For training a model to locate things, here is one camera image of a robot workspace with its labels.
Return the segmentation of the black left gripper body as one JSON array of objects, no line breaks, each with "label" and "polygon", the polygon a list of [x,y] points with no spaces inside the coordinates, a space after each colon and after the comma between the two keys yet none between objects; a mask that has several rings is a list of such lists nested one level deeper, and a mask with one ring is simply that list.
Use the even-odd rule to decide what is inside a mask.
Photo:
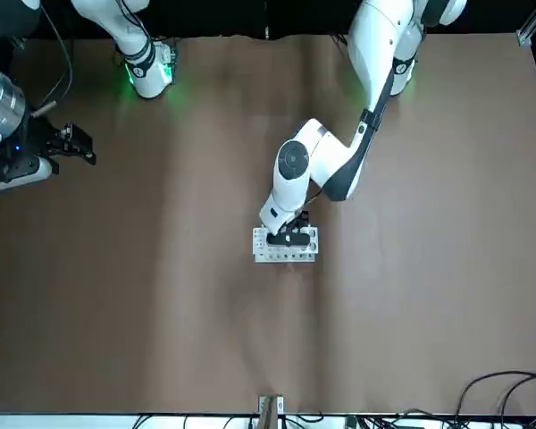
[{"label": "black left gripper body", "polygon": [[292,224],[282,226],[277,235],[277,244],[286,247],[303,247],[305,234],[302,232],[302,227]]}]

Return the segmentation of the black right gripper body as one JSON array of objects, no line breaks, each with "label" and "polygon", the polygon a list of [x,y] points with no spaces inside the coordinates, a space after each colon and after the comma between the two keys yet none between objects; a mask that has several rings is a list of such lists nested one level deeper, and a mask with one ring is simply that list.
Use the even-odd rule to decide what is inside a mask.
[{"label": "black right gripper body", "polygon": [[33,117],[30,110],[22,116],[18,128],[2,141],[2,154],[19,156],[49,156],[52,140],[52,124],[44,117]]}]

